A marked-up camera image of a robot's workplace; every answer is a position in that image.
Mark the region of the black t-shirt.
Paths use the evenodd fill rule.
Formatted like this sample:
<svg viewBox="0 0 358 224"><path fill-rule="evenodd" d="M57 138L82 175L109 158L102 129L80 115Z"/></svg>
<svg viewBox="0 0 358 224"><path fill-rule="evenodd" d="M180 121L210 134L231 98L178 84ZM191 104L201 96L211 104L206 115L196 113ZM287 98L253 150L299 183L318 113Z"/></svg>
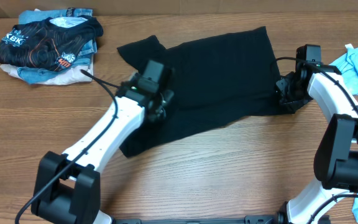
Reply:
<svg viewBox="0 0 358 224"><path fill-rule="evenodd" d="M280 79L265 27L182 43L166 49L154 35L118 47L138 72L149 60L174 70L174 96L160 123L143 123L120 146L126 157L194 134L220 128L244 116L291 111L279 104Z"/></svg>

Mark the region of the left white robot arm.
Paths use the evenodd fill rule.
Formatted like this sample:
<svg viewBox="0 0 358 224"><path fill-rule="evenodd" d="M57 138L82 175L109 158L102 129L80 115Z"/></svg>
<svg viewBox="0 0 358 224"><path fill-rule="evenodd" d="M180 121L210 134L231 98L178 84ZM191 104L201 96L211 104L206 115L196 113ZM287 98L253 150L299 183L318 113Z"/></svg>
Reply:
<svg viewBox="0 0 358 224"><path fill-rule="evenodd" d="M39 163L34 196L25 205L51 223L113 223L101 211L101 174L119 146L144 122L165 117L174 93L149 78L124 82L101 119L61 154Z"/></svg>

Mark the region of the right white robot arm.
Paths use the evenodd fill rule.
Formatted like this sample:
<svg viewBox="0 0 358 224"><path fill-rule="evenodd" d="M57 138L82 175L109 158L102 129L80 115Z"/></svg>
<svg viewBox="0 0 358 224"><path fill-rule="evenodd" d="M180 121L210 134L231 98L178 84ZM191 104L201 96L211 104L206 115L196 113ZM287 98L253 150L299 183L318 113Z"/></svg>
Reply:
<svg viewBox="0 0 358 224"><path fill-rule="evenodd" d="M358 102L330 65L298 61L276 84L285 106L315 100L328 127L314 156L314 179L285 202L271 223L329 223L325 215L344 198L358 198Z"/></svg>

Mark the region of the folded cream white garment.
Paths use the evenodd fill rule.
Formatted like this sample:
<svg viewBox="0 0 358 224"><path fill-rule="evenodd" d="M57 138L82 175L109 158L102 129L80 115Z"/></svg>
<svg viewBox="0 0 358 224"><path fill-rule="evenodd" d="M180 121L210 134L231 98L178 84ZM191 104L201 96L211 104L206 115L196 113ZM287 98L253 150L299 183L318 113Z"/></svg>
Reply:
<svg viewBox="0 0 358 224"><path fill-rule="evenodd" d="M89 65L85 64L86 58L79 59L79 64L63 70L61 72L53 72L42 68L26 68L16 67L9 64L2 64L0 68L8 75L21 79L26 83L41 85L70 85L79 82L90 82L92 79L81 73L86 70L93 75L93 57L89 59Z"/></svg>

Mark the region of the folded blue denim garment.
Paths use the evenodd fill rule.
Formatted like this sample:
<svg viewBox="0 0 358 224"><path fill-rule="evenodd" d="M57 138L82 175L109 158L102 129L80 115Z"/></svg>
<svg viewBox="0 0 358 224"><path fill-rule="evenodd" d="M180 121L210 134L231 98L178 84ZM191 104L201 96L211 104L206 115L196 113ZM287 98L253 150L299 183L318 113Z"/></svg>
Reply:
<svg viewBox="0 0 358 224"><path fill-rule="evenodd" d="M68 8L68 9L56 9L51 11L41 11L35 9L33 11L24 11L19 15L19 23L26 24L29 22L41 21L48 17L51 17L51 23L59 27L69 28L75 25L78 25L82 22L82 16L92 16L92 9L83 9L83 8ZM86 58L85 64L89 65L89 60L97 52L96 41L91 40L87 42L79 54L76 56L75 61L73 62L73 67L75 64L79 64L79 59Z"/></svg>

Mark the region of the black orange patterned shirt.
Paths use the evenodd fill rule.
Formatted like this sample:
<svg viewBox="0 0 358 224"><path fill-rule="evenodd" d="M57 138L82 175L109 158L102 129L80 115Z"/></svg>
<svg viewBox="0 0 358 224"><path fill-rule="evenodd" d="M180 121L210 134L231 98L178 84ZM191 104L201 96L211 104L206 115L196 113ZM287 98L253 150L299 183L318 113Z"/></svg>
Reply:
<svg viewBox="0 0 358 224"><path fill-rule="evenodd" d="M73 27L60 27L48 17L17 24L0 42L0 64L59 72L73 65L85 44L103 35L98 20L83 16Z"/></svg>

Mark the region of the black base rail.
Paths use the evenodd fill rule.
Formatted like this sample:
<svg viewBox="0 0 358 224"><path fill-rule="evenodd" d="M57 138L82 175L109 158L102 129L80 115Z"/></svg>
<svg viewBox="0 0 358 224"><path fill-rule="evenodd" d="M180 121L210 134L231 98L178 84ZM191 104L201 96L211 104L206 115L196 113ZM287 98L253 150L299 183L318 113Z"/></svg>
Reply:
<svg viewBox="0 0 358 224"><path fill-rule="evenodd" d="M244 218L207 218L207 219L178 219L178 220L141 220L113 219L112 224L274 224L284 223L275 221L274 215L247 215Z"/></svg>

